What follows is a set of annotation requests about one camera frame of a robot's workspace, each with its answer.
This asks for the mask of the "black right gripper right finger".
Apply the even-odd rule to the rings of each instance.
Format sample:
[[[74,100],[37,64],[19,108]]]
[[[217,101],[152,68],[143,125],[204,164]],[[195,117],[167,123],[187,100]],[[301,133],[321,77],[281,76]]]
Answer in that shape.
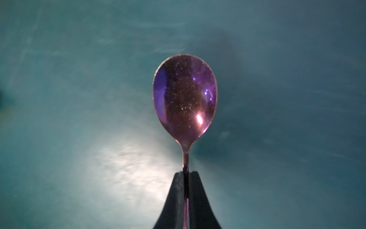
[[[221,229],[216,219],[199,173],[189,174],[189,225],[191,229]]]

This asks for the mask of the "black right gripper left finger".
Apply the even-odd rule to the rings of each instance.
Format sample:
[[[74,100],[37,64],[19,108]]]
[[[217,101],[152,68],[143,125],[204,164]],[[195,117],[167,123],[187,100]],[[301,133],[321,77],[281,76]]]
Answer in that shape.
[[[182,229],[184,221],[184,176],[175,173],[163,210],[153,229]]]

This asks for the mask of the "purple spoon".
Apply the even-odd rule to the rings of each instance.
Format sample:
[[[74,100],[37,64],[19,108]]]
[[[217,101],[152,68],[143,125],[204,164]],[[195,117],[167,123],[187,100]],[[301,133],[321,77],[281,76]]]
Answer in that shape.
[[[176,54],[157,68],[152,86],[154,108],[165,130],[182,149],[183,228],[189,222],[190,148],[209,128],[217,108],[217,80],[212,68],[192,54]]]

